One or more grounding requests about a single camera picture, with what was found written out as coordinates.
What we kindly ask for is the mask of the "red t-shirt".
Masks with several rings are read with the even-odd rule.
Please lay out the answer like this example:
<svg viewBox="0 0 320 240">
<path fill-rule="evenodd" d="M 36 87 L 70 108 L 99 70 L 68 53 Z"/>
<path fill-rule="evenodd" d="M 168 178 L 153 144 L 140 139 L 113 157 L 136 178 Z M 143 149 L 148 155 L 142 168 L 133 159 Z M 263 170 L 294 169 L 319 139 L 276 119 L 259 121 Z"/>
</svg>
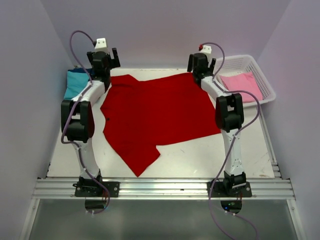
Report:
<svg viewBox="0 0 320 240">
<path fill-rule="evenodd" d="M 157 146 L 221 132 L 208 94 L 191 73 L 146 81 L 113 76 L 100 109 L 105 139 L 137 177 L 159 158 Z"/>
</svg>

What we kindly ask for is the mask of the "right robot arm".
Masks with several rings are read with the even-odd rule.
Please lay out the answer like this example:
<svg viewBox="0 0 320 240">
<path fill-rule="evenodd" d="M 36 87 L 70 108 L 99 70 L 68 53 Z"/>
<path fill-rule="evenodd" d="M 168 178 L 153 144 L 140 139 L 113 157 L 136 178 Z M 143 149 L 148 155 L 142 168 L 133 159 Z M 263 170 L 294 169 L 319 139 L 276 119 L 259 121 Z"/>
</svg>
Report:
<svg viewBox="0 0 320 240">
<path fill-rule="evenodd" d="M 242 162 L 240 132 L 244 123 L 242 96 L 227 90 L 215 77 L 204 53 L 189 55 L 187 71 L 192 73 L 195 83 L 215 99 L 215 123 L 221 130 L 225 160 L 218 175 L 223 173 L 223 181 L 218 176 L 210 183 L 208 195 L 211 197 L 234 196 L 245 188 L 247 178 Z"/>
</svg>

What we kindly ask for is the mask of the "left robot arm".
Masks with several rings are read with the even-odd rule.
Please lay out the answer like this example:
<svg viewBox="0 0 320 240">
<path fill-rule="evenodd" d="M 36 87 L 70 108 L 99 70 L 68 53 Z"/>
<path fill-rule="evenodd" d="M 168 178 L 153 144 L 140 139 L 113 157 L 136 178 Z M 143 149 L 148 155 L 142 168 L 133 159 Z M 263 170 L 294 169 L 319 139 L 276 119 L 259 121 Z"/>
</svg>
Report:
<svg viewBox="0 0 320 240">
<path fill-rule="evenodd" d="M 79 186 L 101 186 L 101 170 L 95 160 L 92 138 L 95 133 L 93 105 L 106 93 L 111 83 L 111 70 L 121 66 L 117 49 L 112 54 L 88 52 L 91 71 L 86 86 L 70 100 L 61 102 L 61 143 L 72 145 L 80 166 Z"/>
</svg>

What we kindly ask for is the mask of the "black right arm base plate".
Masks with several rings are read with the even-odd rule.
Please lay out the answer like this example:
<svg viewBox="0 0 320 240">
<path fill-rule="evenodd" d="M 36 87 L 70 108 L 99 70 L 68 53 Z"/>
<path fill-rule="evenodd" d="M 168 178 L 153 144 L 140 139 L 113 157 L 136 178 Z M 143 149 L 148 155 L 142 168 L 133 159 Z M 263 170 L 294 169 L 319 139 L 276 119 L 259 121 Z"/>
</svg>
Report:
<svg viewBox="0 0 320 240">
<path fill-rule="evenodd" d="M 217 180 L 211 191 L 213 180 L 206 183 L 208 196 L 211 198 L 251 198 L 253 196 L 249 182 L 245 186 L 227 189 L 223 182 Z"/>
</svg>

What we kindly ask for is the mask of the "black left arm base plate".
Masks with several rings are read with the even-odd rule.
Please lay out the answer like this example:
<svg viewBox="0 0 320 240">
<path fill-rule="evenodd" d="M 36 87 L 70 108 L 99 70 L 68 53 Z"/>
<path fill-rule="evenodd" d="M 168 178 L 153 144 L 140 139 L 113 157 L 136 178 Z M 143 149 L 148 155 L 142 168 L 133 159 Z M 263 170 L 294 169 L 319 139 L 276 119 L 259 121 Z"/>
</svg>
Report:
<svg viewBox="0 0 320 240">
<path fill-rule="evenodd" d="M 120 191 L 120 182 L 118 181 L 103 181 L 99 176 L 95 179 L 100 182 L 96 183 L 92 179 L 79 177 L 77 183 L 72 186 L 75 188 L 74 195 L 76 197 L 110 197 L 117 198 Z"/>
</svg>

